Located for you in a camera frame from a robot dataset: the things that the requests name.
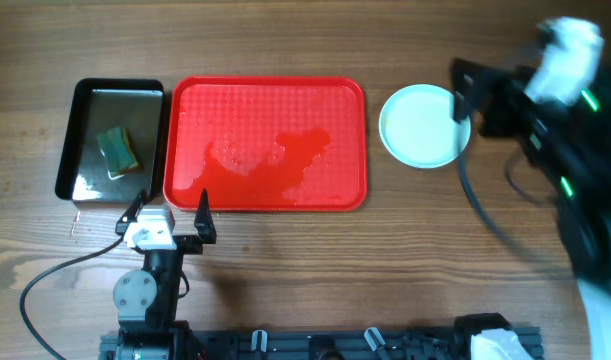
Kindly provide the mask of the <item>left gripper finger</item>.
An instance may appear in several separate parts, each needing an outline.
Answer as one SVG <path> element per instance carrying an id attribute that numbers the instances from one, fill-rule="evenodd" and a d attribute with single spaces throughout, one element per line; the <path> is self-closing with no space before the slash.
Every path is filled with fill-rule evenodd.
<path id="1" fill-rule="evenodd" d="M 217 232 L 210 212 L 209 197 L 206 189 L 203 189 L 201 192 L 199 204 L 195 213 L 194 227 L 202 243 L 216 243 Z"/>
<path id="2" fill-rule="evenodd" d="M 137 215 L 147 203 L 147 193 L 141 190 L 127 210 L 119 217 L 115 225 L 115 234 L 124 236 L 129 225 L 137 221 Z"/>

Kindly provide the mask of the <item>green yellow scrub sponge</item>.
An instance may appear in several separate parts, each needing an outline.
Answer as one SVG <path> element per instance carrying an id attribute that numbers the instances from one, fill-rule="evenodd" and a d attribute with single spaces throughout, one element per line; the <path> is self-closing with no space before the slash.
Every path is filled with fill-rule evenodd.
<path id="1" fill-rule="evenodd" d="M 111 179 L 117 179 L 141 168 L 131 147 L 129 132 L 125 128 L 115 127 L 100 133 L 96 136 L 96 141 Z"/>

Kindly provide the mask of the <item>light blue plate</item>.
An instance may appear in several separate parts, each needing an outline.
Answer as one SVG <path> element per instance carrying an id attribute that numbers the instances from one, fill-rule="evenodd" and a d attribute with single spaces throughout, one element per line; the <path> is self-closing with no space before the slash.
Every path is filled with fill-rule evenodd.
<path id="1" fill-rule="evenodd" d="M 391 95 L 379 115 L 379 134 L 398 161 L 434 169 L 454 161 L 471 137 L 471 121 L 452 118 L 454 96 L 429 84 L 404 87 Z"/>

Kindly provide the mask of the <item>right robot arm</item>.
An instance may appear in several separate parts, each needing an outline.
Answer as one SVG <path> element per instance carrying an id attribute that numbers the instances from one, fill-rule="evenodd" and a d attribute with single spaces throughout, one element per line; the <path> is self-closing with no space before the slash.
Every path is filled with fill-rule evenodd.
<path id="1" fill-rule="evenodd" d="M 499 67 L 456 58 L 452 119 L 513 138 L 554 188 L 559 238 L 585 307 L 594 359 L 611 359 L 611 64 L 598 25 L 549 19 Z"/>

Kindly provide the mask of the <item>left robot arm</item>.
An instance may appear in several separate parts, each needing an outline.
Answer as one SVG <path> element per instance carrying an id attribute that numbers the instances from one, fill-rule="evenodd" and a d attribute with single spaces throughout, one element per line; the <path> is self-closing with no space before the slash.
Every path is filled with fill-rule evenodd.
<path id="1" fill-rule="evenodd" d="M 115 233 L 127 247 L 144 256 L 139 270 L 124 274 L 113 290 L 119 331 L 99 347 L 101 359 L 204 359 L 206 350 L 186 321 L 176 318 L 187 282 L 183 260 L 200 255 L 217 239 L 208 192 L 203 191 L 195 212 L 196 232 L 175 235 L 175 220 L 167 206 L 149 206 L 140 192 L 122 217 Z"/>

